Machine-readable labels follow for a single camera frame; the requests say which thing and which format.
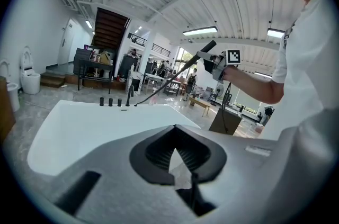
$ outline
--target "fluorescent light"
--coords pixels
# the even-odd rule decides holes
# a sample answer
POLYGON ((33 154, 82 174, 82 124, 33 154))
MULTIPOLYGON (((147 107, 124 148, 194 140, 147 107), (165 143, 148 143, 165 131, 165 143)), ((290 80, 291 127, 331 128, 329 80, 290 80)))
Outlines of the fluorescent light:
POLYGON ((184 35, 197 35, 197 34, 205 34, 205 33, 215 33, 218 32, 218 29, 215 26, 193 29, 190 31, 183 32, 184 35))
POLYGON ((271 29, 269 28, 267 30, 267 35, 271 36, 271 37, 275 37, 275 38, 280 38, 285 34, 285 31, 283 30, 278 30, 278 29, 271 29))
POLYGON ((272 76, 270 76, 270 75, 258 73, 257 71, 256 71, 254 74, 257 74, 257 75, 260 75, 260 76, 264 76, 264 77, 267 77, 267 78, 269 78, 269 79, 272 78, 272 76))
POLYGON ((87 25, 88 25, 89 28, 93 29, 93 27, 91 26, 90 21, 86 21, 86 23, 87 23, 87 25))

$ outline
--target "black cable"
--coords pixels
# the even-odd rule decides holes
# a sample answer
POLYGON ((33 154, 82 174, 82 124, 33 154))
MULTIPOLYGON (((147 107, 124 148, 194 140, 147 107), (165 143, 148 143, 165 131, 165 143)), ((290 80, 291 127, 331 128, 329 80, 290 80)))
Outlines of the black cable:
MULTIPOLYGON (((201 49, 201 52, 208 52, 210 51, 216 44, 216 42, 214 40, 212 40, 209 44, 207 44, 204 48, 201 49)), ((193 56, 189 61, 187 61, 187 63, 182 67, 182 69, 176 74, 174 75, 170 80, 168 80, 163 86, 161 86, 156 92, 154 92, 150 97, 147 97, 145 100, 143 100, 142 102, 139 102, 137 104, 135 104, 134 106, 138 106, 138 104, 144 103, 145 101, 147 101, 149 98, 153 97, 155 94, 157 94, 160 90, 162 90, 165 86, 167 86, 169 83, 171 83, 180 73, 182 73, 183 71, 187 70, 189 67, 193 66, 193 64, 195 62, 197 62, 200 59, 200 57, 198 57, 198 55, 193 56)))
POLYGON ((226 134, 228 134, 228 128, 226 127, 226 123, 225 123, 224 111, 225 111, 225 108, 226 108, 226 101, 229 97, 230 92, 231 92, 231 82, 229 82, 229 84, 227 86, 226 92, 224 94, 224 98, 222 99, 222 103, 221 103, 221 116, 222 116, 222 121, 224 123, 224 128, 225 128, 226 134))

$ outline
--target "toilet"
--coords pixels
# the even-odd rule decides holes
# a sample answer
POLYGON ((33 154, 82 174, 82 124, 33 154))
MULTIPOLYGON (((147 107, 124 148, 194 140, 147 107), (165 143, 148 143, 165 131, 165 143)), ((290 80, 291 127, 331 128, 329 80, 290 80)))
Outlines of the toilet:
POLYGON ((26 46, 22 52, 20 69, 20 81, 24 93, 38 93, 40 91, 40 74, 37 74, 33 69, 33 58, 28 46, 26 46))
POLYGON ((17 95, 19 85, 10 81, 10 63, 8 63, 6 59, 0 61, 0 75, 6 78, 7 91, 10 96, 12 110, 15 112, 20 108, 19 97, 17 95))

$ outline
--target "white bathtub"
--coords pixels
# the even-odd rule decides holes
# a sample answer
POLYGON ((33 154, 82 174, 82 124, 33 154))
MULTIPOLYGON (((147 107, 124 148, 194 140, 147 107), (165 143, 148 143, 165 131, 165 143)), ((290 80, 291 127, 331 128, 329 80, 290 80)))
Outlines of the white bathtub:
POLYGON ((59 101, 33 140, 28 164, 55 176, 104 143, 173 124, 199 128, 166 104, 109 107, 59 101))

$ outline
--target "hand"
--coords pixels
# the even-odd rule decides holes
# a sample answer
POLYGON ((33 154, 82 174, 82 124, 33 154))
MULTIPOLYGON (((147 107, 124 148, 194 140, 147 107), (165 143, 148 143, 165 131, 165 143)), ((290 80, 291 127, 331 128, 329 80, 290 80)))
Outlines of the hand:
POLYGON ((229 65, 224 69, 224 77, 223 80, 232 82, 234 78, 236 78, 236 75, 238 74, 238 68, 236 68, 233 65, 229 65))

